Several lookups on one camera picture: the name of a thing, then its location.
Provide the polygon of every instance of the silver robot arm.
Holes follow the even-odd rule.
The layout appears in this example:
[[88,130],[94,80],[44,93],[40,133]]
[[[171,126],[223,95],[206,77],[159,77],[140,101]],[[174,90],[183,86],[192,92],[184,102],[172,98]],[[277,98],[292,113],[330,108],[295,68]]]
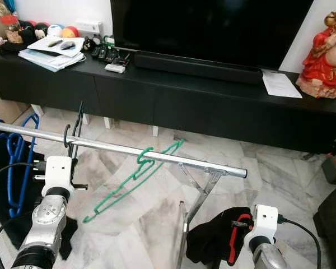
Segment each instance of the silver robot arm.
[[42,202],[32,213],[32,227],[12,265],[14,269],[52,269],[66,226],[66,205],[73,195],[70,157],[51,156],[46,161]]
[[244,238],[244,247],[253,253],[255,269],[289,269],[279,249],[274,245],[278,210],[255,205],[254,228]]

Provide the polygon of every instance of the cabinet leg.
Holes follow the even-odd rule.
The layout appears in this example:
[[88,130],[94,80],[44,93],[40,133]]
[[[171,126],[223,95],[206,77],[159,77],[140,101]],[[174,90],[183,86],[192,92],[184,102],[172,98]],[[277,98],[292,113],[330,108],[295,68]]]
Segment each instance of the cabinet leg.
[[105,121],[105,126],[107,129],[111,129],[113,127],[113,119],[103,117],[103,120]]
[[31,104],[31,107],[39,117],[42,117],[44,115],[43,109],[40,105]]
[[158,136],[158,126],[153,126],[153,136]]
[[82,123],[84,125],[89,125],[90,124],[90,116],[88,114],[86,114],[86,113],[83,114]]

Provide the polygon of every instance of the television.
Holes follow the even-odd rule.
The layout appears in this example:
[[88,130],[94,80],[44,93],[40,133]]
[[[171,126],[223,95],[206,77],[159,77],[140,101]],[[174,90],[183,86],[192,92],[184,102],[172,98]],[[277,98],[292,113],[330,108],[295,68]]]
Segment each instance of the television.
[[111,0],[115,46],[278,69],[313,0]]

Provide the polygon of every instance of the statue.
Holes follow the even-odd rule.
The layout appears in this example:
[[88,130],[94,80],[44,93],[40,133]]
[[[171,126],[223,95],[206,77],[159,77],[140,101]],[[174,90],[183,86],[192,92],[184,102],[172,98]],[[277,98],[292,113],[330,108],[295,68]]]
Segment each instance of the statue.
[[336,98],[336,12],[327,15],[325,24],[328,28],[315,36],[296,84],[315,98]]

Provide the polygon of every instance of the marble floor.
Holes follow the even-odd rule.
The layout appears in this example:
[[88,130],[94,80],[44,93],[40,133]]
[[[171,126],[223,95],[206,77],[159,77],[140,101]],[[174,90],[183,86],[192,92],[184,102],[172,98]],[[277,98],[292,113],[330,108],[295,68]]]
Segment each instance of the marble floor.
[[[74,112],[45,108],[40,129],[63,133],[67,123],[73,123]],[[25,115],[16,124],[20,124]],[[174,141],[184,138],[177,156],[230,165],[248,170],[246,179],[222,177],[193,219],[191,228],[209,221],[221,211],[235,206],[253,207],[262,203],[277,207],[279,213],[295,220],[316,234],[312,216],[320,203],[334,190],[321,170],[324,156],[302,160],[304,152],[279,149],[197,133],[160,128],[159,136],[152,136],[152,126],[115,121],[113,129],[106,129],[102,117],[91,116],[90,124],[82,127],[82,137],[125,146],[161,151]],[[35,151],[49,155],[64,155],[63,145],[37,139]],[[192,205],[198,191],[177,165],[164,164],[142,186],[89,223],[82,223],[93,208],[115,189],[137,167],[136,158],[106,151],[79,148],[75,183],[88,183],[87,191],[77,191],[70,199],[67,215],[78,220],[79,227],[71,243],[73,251],[66,261],[60,257],[59,268],[175,268],[182,218],[179,201]],[[204,186],[204,172],[189,169]],[[136,182],[129,182],[115,195],[122,195]],[[301,229],[290,224],[278,226],[277,244],[291,268],[315,268],[316,248],[313,240]],[[323,240],[322,268],[331,268],[328,249]],[[16,255],[7,237],[0,238],[0,249],[6,266]],[[182,269],[203,269],[184,258]],[[226,262],[221,268],[229,268]],[[251,254],[243,250],[232,268],[254,268]]]

